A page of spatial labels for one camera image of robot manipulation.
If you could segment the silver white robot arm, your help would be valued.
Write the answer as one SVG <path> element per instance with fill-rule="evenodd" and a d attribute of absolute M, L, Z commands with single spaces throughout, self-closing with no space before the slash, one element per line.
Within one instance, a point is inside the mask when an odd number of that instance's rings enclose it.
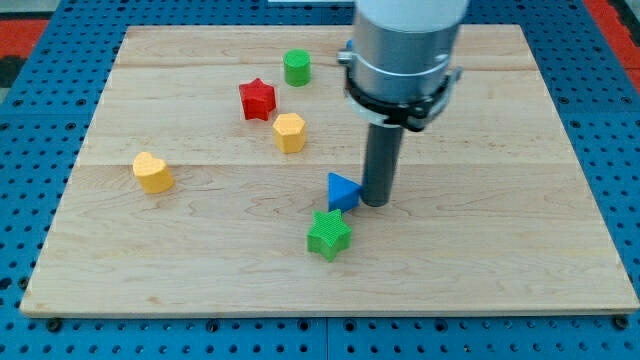
<path fill-rule="evenodd" d="M 420 132 L 446 108 L 462 69 L 450 69 L 468 0 L 358 0 L 340 51 L 345 96 L 375 130 Z"/>

